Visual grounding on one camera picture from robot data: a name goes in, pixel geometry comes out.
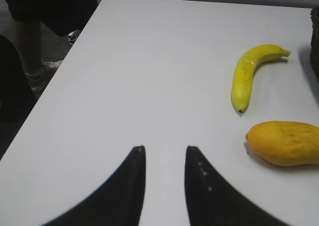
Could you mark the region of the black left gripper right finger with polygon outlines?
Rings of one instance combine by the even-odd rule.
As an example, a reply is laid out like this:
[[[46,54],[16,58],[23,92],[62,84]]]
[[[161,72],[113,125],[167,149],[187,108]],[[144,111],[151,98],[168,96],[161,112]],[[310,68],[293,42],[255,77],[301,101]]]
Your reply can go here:
[[[195,146],[186,150],[184,191],[192,226],[284,225],[233,188]]]

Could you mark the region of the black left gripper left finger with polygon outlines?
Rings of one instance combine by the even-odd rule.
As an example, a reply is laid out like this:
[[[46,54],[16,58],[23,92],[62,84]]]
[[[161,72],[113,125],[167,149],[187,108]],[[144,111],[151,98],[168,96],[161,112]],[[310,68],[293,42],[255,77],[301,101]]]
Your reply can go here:
[[[146,187],[146,151],[135,146],[89,197],[47,226],[137,226]]]

